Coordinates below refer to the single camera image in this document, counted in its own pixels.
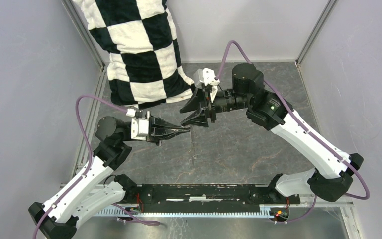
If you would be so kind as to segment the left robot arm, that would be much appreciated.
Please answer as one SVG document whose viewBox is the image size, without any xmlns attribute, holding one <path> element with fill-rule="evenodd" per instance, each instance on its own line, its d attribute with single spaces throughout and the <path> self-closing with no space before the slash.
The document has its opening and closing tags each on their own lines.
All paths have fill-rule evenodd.
<svg viewBox="0 0 382 239">
<path fill-rule="evenodd" d="M 137 108 L 124 110 L 130 122 L 103 117 L 96 137 L 100 144 L 89 151 L 87 164 L 53 197 L 33 203 L 28 211 L 36 224 L 33 237 L 42 232 L 48 239 L 70 239 L 77 229 L 105 207 L 136 198 L 136 189 L 118 181 L 91 194 L 99 182 L 110 176 L 127 159 L 132 148 L 127 141 L 161 145 L 163 140 L 189 132 L 189 127 L 174 125 Z"/>
</svg>

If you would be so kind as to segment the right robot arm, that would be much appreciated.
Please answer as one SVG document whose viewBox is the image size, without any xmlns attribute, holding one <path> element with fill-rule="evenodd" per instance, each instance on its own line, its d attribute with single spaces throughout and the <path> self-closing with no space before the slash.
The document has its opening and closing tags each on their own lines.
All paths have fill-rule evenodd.
<svg viewBox="0 0 382 239">
<path fill-rule="evenodd" d="M 245 109 L 254 124 L 279 136 L 305 156 L 313 168 L 296 174 L 278 174 L 270 182 L 268 198 L 280 203 L 286 197 L 313 194 L 335 202 L 349 194 L 354 177 L 359 177 L 363 158 L 339 150 L 314 130 L 277 90 L 265 89 L 264 75 L 253 64 L 240 63 L 232 69 L 232 88 L 218 90 L 214 71 L 198 69 L 195 90 L 181 108 L 188 116 L 182 126 L 208 127 L 218 113 Z"/>
</svg>

